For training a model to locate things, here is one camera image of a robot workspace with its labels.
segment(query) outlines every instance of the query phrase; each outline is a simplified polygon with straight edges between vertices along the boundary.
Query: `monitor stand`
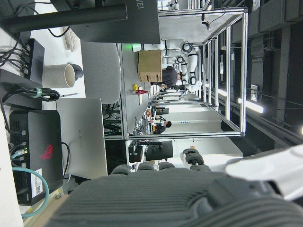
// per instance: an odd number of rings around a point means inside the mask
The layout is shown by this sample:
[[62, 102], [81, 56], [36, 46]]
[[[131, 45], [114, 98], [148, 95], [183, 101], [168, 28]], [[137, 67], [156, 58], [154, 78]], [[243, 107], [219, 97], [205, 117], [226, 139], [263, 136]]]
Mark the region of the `monitor stand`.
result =
[[0, 18], [0, 26], [10, 34], [13, 34], [52, 27], [119, 20], [127, 20], [127, 9], [125, 4], [23, 17]]

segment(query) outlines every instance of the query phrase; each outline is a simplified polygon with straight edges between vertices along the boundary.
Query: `fluorescent light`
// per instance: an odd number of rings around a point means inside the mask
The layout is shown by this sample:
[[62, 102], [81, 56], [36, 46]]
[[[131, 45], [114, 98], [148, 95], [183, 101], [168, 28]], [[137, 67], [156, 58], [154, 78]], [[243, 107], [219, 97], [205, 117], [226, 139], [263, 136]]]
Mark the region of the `fluorescent light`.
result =
[[[239, 98], [238, 99], [238, 103], [241, 104], [242, 103], [242, 99]], [[249, 109], [254, 110], [254, 111], [256, 111], [256, 112], [258, 112], [260, 114], [262, 114], [264, 112], [264, 108], [262, 106], [260, 106], [260, 105], [255, 104], [255, 103], [252, 103], [252, 102], [249, 102], [249, 101], [245, 101], [245, 105]]]

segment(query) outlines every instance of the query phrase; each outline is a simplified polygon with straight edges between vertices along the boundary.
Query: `table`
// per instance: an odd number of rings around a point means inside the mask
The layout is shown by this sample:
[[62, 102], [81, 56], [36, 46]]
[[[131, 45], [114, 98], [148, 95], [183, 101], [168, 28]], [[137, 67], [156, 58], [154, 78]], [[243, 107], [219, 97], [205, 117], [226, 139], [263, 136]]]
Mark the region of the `table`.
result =
[[[39, 13], [55, 12], [55, 8], [51, 4], [37, 4], [35, 8]], [[52, 32], [54, 34], [61, 34], [61, 28], [53, 28]], [[82, 67], [82, 57], [81, 49], [71, 52], [67, 50], [65, 38], [55, 38], [47, 30], [37, 30], [31, 33], [31, 38], [35, 38], [44, 48], [45, 57], [44, 65], [54, 65], [54, 64], [66, 64], [68, 62], [80, 65]], [[15, 45], [15, 40], [9, 36], [5, 31], [0, 29], [0, 49], [6, 51], [11, 49]], [[10, 63], [6, 63], [2, 69], [20, 75], [20, 72], [12, 66]], [[58, 88], [61, 95], [78, 93], [72, 97], [85, 97], [84, 88], [84, 77], [79, 78], [75, 86], [72, 88]], [[14, 108], [5, 106], [5, 112], [7, 117], [9, 117], [10, 112]], [[43, 103], [44, 110], [55, 110], [56, 106], [54, 102]], [[9, 141], [9, 134], [5, 131], [4, 121], [2, 114], [0, 116], [0, 176], [1, 184], [5, 187], [1, 187], [0, 191], [2, 194], [0, 201], [0, 212], [2, 218], [0, 219], [0, 226], [23, 226], [23, 221], [19, 213], [19, 206], [16, 197], [15, 186], [13, 182], [13, 175], [11, 171], [10, 158], [7, 142]]]
[[126, 120], [124, 121], [124, 127], [127, 128], [127, 132], [132, 134], [135, 128], [135, 118], [141, 119], [141, 116], [145, 112], [149, 105], [149, 95], [143, 94], [143, 103], [139, 105], [138, 95], [132, 95], [131, 90], [133, 84], [142, 86], [143, 90], [150, 90], [151, 85], [147, 82], [141, 82], [138, 76], [138, 52], [133, 52], [130, 44], [122, 44], [121, 47], [121, 61], [122, 61], [122, 111], [125, 112]]

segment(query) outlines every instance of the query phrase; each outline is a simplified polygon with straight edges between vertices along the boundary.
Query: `silver laptop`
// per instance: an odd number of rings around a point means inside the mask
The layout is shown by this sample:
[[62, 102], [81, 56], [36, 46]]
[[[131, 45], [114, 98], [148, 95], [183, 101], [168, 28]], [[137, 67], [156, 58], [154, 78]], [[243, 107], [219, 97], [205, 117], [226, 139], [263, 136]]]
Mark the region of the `silver laptop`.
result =
[[[99, 98], [60, 98], [57, 111], [61, 118], [62, 142], [71, 156], [66, 173], [88, 179], [107, 176], [106, 152]], [[67, 150], [62, 146], [66, 165]]]

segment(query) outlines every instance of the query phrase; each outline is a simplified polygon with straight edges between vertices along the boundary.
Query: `paper cup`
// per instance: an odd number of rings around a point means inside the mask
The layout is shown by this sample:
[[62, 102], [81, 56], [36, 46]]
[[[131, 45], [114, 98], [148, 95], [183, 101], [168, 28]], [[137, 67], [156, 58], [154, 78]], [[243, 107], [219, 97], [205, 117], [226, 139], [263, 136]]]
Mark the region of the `paper cup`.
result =
[[73, 87], [76, 76], [73, 67], [65, 65], [48, 65], [43, 67], [42, 86], [51, 88]]

